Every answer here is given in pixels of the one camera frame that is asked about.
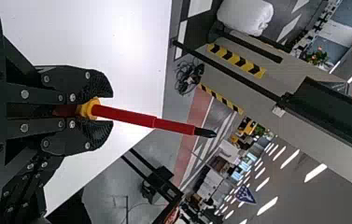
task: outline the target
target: wall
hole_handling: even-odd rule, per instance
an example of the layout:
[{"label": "wall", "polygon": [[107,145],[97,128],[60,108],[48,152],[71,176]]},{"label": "wall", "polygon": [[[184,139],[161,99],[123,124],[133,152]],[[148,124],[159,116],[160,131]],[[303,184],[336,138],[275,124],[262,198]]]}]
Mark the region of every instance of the wall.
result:
[{"label": "wall", "polygon": [[[323,171],[307,183],[305,176],[315,169],[319,162],[306,154],[300,153],[284,169],[281,164],[296,151],[296,147],[289,145],[283,139],[275,139],[279,145],[272,156],[264,153],[263,165],[250,174],[247,183],[257,201],[257,205],[244,204],[237,208],[239,202],[226,203],[229,206],[225,215],[232,210],[235,212],[224,224],[239,224],[248,219],[248,224],[283,223],[283,224],[350,224],[352,223],[352,184],[338,176],[330,169]],[[286,150],[273,161],[276,153],[286,146]],[[256,174],[265,167],[265,172],[255,179]],[[258,192],[257,186],[270,177],[269,182]],[[258,210],[278,196],[276,205],[257,217]]]},{"label": "wall", "polygon": [[[221,46],[231,49],[242,57],[268,69],[262,79],[257,79],[228,63],[224,63],[222,59],[206,52],[205,48],[201,48],[199,51],[211,59],[223,63],[234,72],[240,74],[240,76],[254,81],[277,95],[283,95],[286,91],[295,92],[307,76],[319,81],[344,81],[343,79],[329,75],[308,63],[268,47],[267,45],[260,43],[258,40],[245,35],[240,35],[240,37],[251,44],[282,56],[284,58],[283,62],[281,64],[273,63],[272,61],[269,61],[248,49],[241,48],[228,40],[222,38],[219,39],[217,43]],[[236,105],[241,106],[251,118],[262,124],[264,127],[267,127],[274,133],[282,136],[292,145],[299,147],[315,160],[324,161],[335,173],[352,182],[352,169],[346,166],[346,164],[349,164],[349,159],[352,158],[351,146],[340,142],[334,137],[329,136],[321,130],[291,116],[290,114],[286,113],[286,115],[280,119],[272,113],[272,108],[275,105],[275,102],[251,90],[244,84],[235,81],[231,77],[226,76],[211,66],[205,68],[202,82],[209,88],[217,91],[230,101],[234,102]]]},{"label": "wall", "polygon": [[352,48],[352,0],[342,2],[319,35],[322,39],[317,40],[312,50],[323,45],[330,55],[330,62],[336,64]]}]

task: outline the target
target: yellow and black hazard stripe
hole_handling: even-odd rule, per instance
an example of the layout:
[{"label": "yellow and black hazard stripe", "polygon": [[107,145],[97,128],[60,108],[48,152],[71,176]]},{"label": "yellow and black hazard stripe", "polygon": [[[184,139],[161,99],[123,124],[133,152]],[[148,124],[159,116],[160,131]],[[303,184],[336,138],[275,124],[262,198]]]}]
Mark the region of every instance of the yellow and black hazard stripe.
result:
[{"label": "yellow and black hazard stripe", "polygon": [[203,85],[202,83],[199,84],[199,88],[202,89],[203,91],[207,92],[208,94],[212,95],[214,98],[216,98],[217,100],[219,100],[220,102],[225,104],[230,109],[236,111],[240,115],[243,115],[244,110],[241,107],[239,107],[239,106],[235,105],[234,103],[232,103],[231,101],[225,99],[221,94],[212,91],[211,89],[209,89],[207,86]]},{"label": "yellow and black hazard stripe", "polygon": [[265,74],[266,72],[266,68],[259,67],[251,61],[246,60],[240,57],[238,54],[233,53],[230,50],[225,49],[219,45],[209,44],[207,46],[207,51],[216,54],[217,56],[219,56],[219,58],[222,58],[228,63],[239,67],[241,70],[253,75],[254,77],[262,78],[263,74]]}]

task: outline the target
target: white panel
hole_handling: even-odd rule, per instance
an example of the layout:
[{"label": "white panel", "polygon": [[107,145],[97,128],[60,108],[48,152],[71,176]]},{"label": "white panel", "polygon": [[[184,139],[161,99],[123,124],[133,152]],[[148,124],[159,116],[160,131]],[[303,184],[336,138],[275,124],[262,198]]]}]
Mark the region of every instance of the white panel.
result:
[{"label": "white panel", "polygon": [[[182,21],[179,24],[179,29],[178,29],[178,42],[181,44],[184,44],[184,40],[185,40],[185,33],[187,31],[187,24],[188,21]],[[182,49],[180,48],[176,48],[176,59],[178,59],[179,57],[181,57],[182,55]]]},{"label": "white panel", "polygon": [[309,0],[298,0],[297,4],[295,4],[294,9],[292,9],[291,13],[294,13],[296,10],[300,9],[304,5],[306,5],[309,2]]},{"label": "white panel", "polygon": [[188,18],[210,10],[212,3],[213,0],[190,0]]},{"label": "white panel", "polygon": [[324,24],[319,36],[347,48],[352,46],[352,27],[333,20],[329,20]]},{"label": "white panel", "polygon": [[277,41],[280,41],[281,39],[284,38],[284,36],[286,36],[287,34],[289,34],[289,32],[291,32],[294,28],[295,25],[298,23],[299,18],[302,16],[299,15],[297,18],[295,18],[294,20],[292,20],[289,24],[287,24],[286,26],[283,27],[283,29],[281,30],[280,36],[277,38]]}]

